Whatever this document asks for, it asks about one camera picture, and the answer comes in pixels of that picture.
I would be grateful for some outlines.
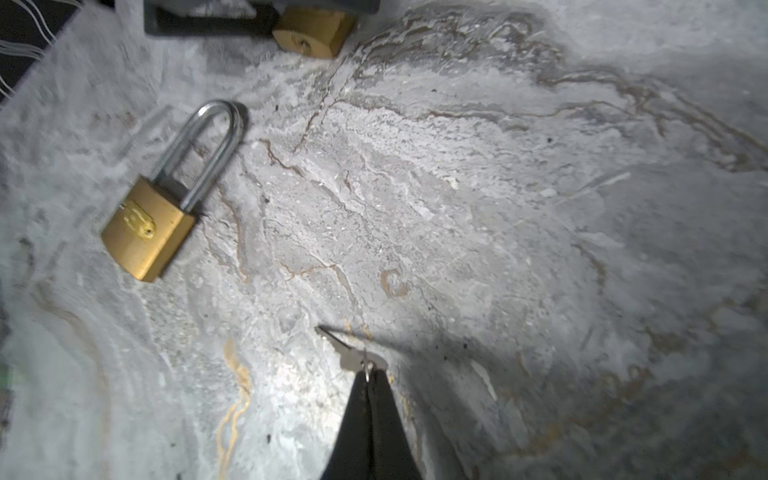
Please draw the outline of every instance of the padlock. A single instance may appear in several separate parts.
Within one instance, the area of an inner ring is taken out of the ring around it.
[[[159,186],[178,165],[192,140],[215,114],[224,113],[230,125],[223,141],[205,165],[203,173],[181,201]],[[198,201],[214,184],[243,138],[245,119],[237,106],[225,100],[212,100],[193,113],[163,153],[152,180],[139,177],[118,206],[118,211],[101,239],[120,266],[137,280],[154,281],[181,246],[195,222],[190,214]]]
[[[308,57],[333,58],[355,24],[346,12],[316,7],[287,7],[272,30],[286,50]]]

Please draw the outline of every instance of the padlock body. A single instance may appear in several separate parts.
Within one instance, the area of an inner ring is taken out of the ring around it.
[[[144,177],[101,231],[112,258],[137,280],[152,282],[187,238],[195,217],[167,191]]]
[[[272,30],[286,50],[308,57],[333,58],[355,24],[354,15],[316,7],[286,7]]]

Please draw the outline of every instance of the marble surface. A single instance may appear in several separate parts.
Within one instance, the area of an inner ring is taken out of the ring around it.
[[[334,61],[84,8],[0,112],[3,477],[215,478],[232,339],[228,478],[319,478],[319,323],[387,358],[425,479],[768,475],[764,8],[592,4],[385,5]],[[216,97],[245,140],[139,283],[98,234]]]

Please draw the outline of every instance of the key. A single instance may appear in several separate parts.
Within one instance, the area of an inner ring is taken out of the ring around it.
[[[336,351],[336,353],[341,355],[341,358],[339,359],[339,366],[344,370],[348,370],[352,373],[362,371],[363,362],[365,359],[373,363],[375,369],[386,370],[388,367],[386,360],[384,360],[382,357],[376,355],[375,353],[363,352],[362,350],[358,350],[353,346],[347,345],[321,326],[316,326],[315,332],[317,332],[320,336],[326,337],[328,341],[331,342],[331,345],[333,346],[333,349]]]

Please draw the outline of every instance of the padlock shackle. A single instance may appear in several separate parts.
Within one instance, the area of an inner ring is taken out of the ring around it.
[[[208,193],[224,165],[227,164],[232,153],[234,153],[240,140],[243,139],[245,119],[240,114],[240,111],[237,110],[237,106],[233,102],[226,100],[211,100],[200,106],[187,119],[187,123],[184,124],[176,138],[174,138],[174,141],[171,142],[170,147],[163,153],[151,176],[153,184],[158,184],[166,177],[169,177],[181,160],[181,155],[189,148],[192,140],[197,138],[200,132],[208,125],[211,118],[219,113],[227,115],[230,120],[230,126],[214,155],[205,164],[203,173],[197,178],[197,181],[189,189],[187,195],[181,199],[179,209],[186,214],[190,213],[195,205],[197,205],[197,202]]]

